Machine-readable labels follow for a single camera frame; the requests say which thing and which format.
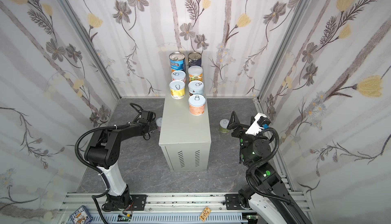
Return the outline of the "white-lid green label can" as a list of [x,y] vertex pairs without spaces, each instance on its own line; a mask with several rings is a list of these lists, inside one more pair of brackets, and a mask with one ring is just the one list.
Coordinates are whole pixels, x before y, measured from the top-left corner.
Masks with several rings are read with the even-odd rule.
[[227,129],[228,127],[228,124],[229,124],[229,120],[228,119],[222,119],[220,121],[220,128],[219,128],[219,131],[221,133],[228,133],[230,130]]

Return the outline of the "white-lid pink can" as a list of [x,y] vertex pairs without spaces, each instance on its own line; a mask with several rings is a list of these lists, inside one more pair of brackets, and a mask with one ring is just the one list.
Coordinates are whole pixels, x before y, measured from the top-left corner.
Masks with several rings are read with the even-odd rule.
[[171,73],[171,78],[173,81],[183,81],[186,83],[186,73],[183,70],[174,70]]
[[158,131],[161,131],[161,127],[162,127],[162,123],[163,123],[163,118],[162,117],[159,117],[155,120],[156,122],[156,129]]

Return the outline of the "white-lid yellow can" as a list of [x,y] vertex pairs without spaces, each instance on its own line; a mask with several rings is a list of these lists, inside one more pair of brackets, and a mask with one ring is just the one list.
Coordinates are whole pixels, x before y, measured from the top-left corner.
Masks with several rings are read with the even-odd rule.
[[185,96],[185,83],[180,80],[174,80],[169,84],[171,97],[173,99],[183,99]]

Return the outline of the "white-lid grey can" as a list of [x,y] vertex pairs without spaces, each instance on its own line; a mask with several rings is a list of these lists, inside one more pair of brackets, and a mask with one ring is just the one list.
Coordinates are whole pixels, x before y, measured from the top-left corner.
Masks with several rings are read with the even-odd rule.
[[189,82],[188,84],[189,95],[203,95],[204,94],[204,83],[198,80]]

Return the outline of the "white-lid pink can front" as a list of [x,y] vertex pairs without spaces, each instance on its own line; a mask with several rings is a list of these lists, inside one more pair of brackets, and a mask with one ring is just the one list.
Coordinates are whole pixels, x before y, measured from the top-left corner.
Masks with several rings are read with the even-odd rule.
[[186,73],[183,70],[174,70],[171,73],[171,78],[173,81],[183,81],[186,83]]

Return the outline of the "green orange label can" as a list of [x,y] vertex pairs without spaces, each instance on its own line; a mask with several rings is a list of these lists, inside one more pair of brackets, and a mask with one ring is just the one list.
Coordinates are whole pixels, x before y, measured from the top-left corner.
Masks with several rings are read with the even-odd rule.
[[197,65],[191,66],[188,69],[189,81],[203,81],[203,68]]

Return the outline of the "blue label soup can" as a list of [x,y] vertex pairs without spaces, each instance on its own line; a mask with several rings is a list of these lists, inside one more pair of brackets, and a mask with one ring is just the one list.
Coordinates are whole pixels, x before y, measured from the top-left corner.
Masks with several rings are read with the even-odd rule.
[[186,72],[185,55],[181,52],[174,52],[169,55],[171,72],[182,70]]

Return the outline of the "dark can with gold lid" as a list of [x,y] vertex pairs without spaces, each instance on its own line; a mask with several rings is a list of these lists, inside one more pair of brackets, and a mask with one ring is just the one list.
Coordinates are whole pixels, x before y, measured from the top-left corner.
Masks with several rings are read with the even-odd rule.
[[191,52],[188,54],[188,67],[202,66],[202,54],[198,52]]

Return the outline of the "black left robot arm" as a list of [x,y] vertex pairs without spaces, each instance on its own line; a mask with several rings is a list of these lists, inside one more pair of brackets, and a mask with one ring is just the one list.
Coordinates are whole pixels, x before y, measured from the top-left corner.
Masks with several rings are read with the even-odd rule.
[[[74,145],[76,158],[86,167],[96,171],[104,182],[105,191],[92,196],[98,211],[126,210],[134,203],[128,184],[122,178],[118,166],[121,143],[134,137],[149,140],[157,129],[156,113],[131,103],[137,116],[123,125],[97,127],[82,134]],[[99,207],[98,198],[107,200]]]

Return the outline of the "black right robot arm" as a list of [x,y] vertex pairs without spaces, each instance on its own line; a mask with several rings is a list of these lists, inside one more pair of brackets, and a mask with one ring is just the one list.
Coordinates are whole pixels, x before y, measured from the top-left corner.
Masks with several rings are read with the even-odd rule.
[[256,212],[261,223],[309,224],[310,219],[270,164],[280,146],[279,134],[270,125],[262,113],[252,116],[250,125],[240,123],[236,112],[231,114],[227,129],[239,139],[239,162],[247,168],[247,185],[238,192],[239,206]]

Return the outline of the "grey metal cabinet box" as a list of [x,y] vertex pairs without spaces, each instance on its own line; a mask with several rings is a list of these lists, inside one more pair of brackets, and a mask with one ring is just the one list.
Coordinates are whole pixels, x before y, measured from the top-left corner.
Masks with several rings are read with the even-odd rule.
[[183,99],[166,93],[159,146],[172,172],[206,171],[211,148],[211,132],[206,100],[205,112],[194,116],[189,111],[187,85]]

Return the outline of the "small orange tag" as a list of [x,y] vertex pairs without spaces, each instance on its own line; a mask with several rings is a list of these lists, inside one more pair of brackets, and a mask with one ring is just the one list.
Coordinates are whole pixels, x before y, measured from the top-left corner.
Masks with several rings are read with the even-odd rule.
[[210,214],[211,214],[211,209],[209,207],[205,207],[202,213],[200,214],[199,219],[202,222],[205,222]]

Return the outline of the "blue printed card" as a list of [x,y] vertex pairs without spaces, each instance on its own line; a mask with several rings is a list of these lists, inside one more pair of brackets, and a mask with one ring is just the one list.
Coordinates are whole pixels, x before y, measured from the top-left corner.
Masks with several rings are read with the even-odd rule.
[[70,215],[70,220],[73,224],[90,224],[93,218],[87,208],[84,205],[81,205]]

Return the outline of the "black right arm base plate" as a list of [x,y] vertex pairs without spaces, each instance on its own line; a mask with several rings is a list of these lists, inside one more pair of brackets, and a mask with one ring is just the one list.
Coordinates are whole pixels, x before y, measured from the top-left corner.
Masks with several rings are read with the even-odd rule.
[[238,193],[225,194],[225,206],[227,210],[244,210]]

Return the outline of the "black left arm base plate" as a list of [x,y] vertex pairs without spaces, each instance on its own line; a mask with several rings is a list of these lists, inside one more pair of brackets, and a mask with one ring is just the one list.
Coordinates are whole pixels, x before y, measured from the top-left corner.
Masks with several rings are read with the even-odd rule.
[[122,196],[107,194],[107,199],[102,205],[105,212],[111,211],[143,211],[147,196],[145,194],[130,195],[125,193]]

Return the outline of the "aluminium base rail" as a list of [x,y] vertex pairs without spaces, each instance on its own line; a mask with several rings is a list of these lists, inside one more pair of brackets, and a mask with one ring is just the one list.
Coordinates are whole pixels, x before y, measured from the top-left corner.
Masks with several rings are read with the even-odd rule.
[[[264,224],[260,222],[258,214],[251,209],[227,210],[225,206],[226,192],[208,193],[138,193],[145,194],[146,204],[143,211],[104,212],[104,214],[121,214],[131,217],[134,213],[197,213],[201,214],[205,207],[211,209],[211,213],[241,213],[248,224]],[[88,193],[69,193],[63,200],[55,224],[71,224],[70,215],[81,205],[84,205],[91,214],[93,224],[101,224],[102,218],[98,214],[96,206]]]

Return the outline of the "aluminium corner wall post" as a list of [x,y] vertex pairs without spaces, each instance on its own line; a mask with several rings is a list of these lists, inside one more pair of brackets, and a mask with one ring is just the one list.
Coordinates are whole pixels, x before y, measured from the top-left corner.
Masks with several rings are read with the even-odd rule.
[[304,16],[305,10],[310,4],[311,0],[299,0],[297,8],[294,12],[294,15],[292,17],[291,22],[289,23],[289,26],[285,32],[285,35],[282,39],[282,42],[280,43],[279,49],[275,55],[275,58],[273,59],[273,62],[268,70],[267,76],[264,80],[264,83],[261,87],[261,90],[259,92],[259,95],[257,96],[257,101],[260,101],[260,99],[266,94],[267,88],[270,85],[270,83],[273,80],[273,77],[275,76],[277,69],[283,59],[283,55],[285,54],[291,40],[293,39],[295,32],[301,22],[301,19]]

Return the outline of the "left corner wall post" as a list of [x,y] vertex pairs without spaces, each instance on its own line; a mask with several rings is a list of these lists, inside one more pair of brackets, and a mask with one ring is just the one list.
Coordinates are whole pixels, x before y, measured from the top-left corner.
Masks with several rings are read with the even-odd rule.
[[82,41],[84,47],[88,51],[88,54],[90,57],[93,59],[95,65],[97,66],[98,71],[101,73],[103,76],[105,82],[109,86],[112,94],[114,95],[114,98],[116,100],[119,100],[122,98],[120,95],[118,89],[116,88],[114,82],[112,81],[107,69],[104,67],[103,62],[101,61],[100,57],[98,56],[93,43],[91,42],[90,38],[88,37],[87,31],[84,29],[79,17],[71,7],[70,3],[68,0],[56,0],[62,10],[65,12],[65,15],[67,19],[70,21],[71,26],[77,33],[79,39]]

